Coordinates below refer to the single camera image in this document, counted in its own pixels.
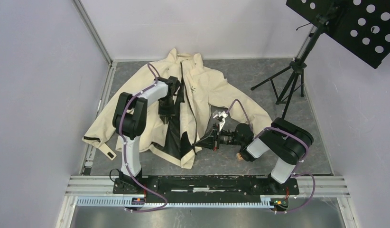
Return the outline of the cream zip-up jacket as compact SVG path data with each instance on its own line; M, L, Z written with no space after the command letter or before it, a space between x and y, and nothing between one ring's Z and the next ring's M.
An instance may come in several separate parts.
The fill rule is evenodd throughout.
M178 120L163 124L158 103L148 108L146 128L141 135L139 150L184 169L190 169L195 154L201 150L194 143L204 136L211 117L211 107L229 109L230 117L252 125L254 134L271 125L268 113L241 90L232 86L222 72L205 67L200 54L179 54L176 49L165 59L153 62L162 78L174 76L183 86L177 93Z

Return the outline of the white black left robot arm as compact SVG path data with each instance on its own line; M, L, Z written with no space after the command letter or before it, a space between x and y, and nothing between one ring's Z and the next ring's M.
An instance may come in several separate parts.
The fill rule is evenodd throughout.
M179 80L174 76L168 79L158 77L136 94L120 94L112 120L122 139L123 156L119 177L114 181L115 193L125 191L135 194L142 190L139 143L147 124L148 107L158 102L158 115L167 124L175 116L173 95L179 86Z

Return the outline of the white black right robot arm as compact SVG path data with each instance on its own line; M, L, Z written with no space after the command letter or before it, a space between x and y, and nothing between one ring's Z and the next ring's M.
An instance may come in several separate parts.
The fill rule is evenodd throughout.
M279 117L257 135L246 123L238 124L234 131L223 130L221 125L214 124L195 146L214 151L221 144L240 146L239 155L248 162L272 151L278 156L268 180L268 189L274 194L280 194L287 188L287 180L314 142L311 133Z

